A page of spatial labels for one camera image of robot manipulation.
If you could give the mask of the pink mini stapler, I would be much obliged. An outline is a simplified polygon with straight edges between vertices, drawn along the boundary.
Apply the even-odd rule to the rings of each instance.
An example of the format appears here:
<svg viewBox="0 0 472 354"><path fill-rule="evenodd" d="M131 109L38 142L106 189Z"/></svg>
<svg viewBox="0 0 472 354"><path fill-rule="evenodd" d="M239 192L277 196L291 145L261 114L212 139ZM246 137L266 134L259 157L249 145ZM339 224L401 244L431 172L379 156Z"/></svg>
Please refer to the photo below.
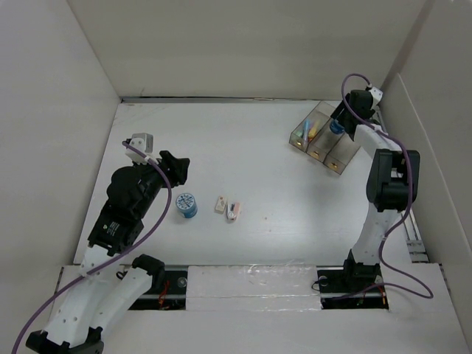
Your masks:
<svg viewBox="0 0 472 354"><path fill-rule="evenodd" d="M229 201L226 205L226 219L228 222L235 222L239 217L241 203L236 201Z"/></svg>

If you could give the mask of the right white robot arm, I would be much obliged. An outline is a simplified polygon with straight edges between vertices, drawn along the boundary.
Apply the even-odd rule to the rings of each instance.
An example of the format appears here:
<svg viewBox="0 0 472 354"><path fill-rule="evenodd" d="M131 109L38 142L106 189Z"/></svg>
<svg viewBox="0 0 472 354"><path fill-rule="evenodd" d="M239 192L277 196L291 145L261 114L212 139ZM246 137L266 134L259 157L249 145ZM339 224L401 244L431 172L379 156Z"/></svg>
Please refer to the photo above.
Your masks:
<svg viewBox="0 0 472 354"><path fill-rule="evenodd" d="M331 131L348 135L372 160L366 184L369 207L361 234L342 270L327 277L327 289L341 299L379 287L386 240L404 222L417 197L420 152L407 149L374 119L382 96L372 86L352 90L343 94L331 115Z"/></svg>

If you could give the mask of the white staple box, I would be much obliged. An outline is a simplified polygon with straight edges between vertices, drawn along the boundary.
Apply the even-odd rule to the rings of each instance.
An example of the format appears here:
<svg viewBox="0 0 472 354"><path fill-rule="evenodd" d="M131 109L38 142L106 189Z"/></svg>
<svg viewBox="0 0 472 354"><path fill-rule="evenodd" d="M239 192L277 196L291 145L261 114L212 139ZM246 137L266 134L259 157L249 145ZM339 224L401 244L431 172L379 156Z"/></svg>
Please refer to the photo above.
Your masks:
<svg viewBox="0 0 472 354"><path fill-rule="evenodd" d="M220 195L217 199L214 211L216 213L223 214L226 210L227 203L228 203L228 199Z"/></svg>

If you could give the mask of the blue highlighter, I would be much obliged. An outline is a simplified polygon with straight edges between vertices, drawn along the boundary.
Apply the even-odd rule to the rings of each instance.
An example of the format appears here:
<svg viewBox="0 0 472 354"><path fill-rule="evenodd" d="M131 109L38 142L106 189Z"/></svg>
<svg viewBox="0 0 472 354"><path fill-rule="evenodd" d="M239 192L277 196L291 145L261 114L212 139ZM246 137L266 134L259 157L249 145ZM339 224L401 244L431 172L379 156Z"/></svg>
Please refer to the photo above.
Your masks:
<svg viewBox="0 0 472 354"><path fill-rule="evenodd" d="M304 142L309 142L308 131L310 130L311 126L312 126L311 121L309 119L306 119L303 124L303 131L304 131L303 141Z"/></svg>

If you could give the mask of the blue slime jar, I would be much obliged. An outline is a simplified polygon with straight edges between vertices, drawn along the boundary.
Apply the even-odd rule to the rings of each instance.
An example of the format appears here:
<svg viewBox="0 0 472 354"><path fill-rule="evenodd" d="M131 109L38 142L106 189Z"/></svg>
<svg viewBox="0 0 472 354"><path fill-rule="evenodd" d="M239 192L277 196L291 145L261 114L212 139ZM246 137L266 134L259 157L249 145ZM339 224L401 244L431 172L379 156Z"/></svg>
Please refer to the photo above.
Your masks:
<svg viewBox="0 0 472 354"><path fill-rule="evenodd" d="M183 218L193 218L198 212L198 206L195 197L188 192L182 193L176 197L176 208Z"/></svg>
<svg viewBox="0 0 472 354"><path fill-rule="evenodd" d="M341 134L344 133L344 127L336 119L332 119L330 121L330 130L331 130L332 133L334 133L336 135L341 135Z"/></svg>

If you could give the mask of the yellow highlighter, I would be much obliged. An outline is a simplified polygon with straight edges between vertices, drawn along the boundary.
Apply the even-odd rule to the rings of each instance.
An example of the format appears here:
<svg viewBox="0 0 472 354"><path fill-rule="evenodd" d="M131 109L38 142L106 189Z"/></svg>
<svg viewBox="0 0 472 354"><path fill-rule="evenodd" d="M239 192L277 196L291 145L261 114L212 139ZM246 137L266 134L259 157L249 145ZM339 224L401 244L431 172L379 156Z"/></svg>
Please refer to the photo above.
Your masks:
<svg viewBox="0 0 472 354"><path fill-rule="evenodd" d="M319 126L321 125L320 121L317 120L313 123L313 125L311 126L310 130L308 131L308 134L309 133L315 133L317 135L318 131L319 131Z"/></svg>

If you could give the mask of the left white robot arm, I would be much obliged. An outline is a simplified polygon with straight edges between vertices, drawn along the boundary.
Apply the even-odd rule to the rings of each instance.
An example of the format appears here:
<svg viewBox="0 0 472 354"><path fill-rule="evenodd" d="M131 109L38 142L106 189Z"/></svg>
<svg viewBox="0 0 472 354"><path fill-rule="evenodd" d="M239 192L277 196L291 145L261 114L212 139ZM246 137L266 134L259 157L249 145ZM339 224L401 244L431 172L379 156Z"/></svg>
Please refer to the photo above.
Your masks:
<svg viewBox="0 0 472 354"><path fill-rule="evenodd" d="M77 278L40 307L44 310L61 294L66 296L45 328L28 335L25 345L36 353L101 353L104 336L129 307L164 285L164 263L146 254L133 260L117 286L112 283L119 260L147 240L140 235L142 220L159 191L185 184L190 160L167 150L159 159L134 148L128 153L133 163L111 177Z"/></svg>

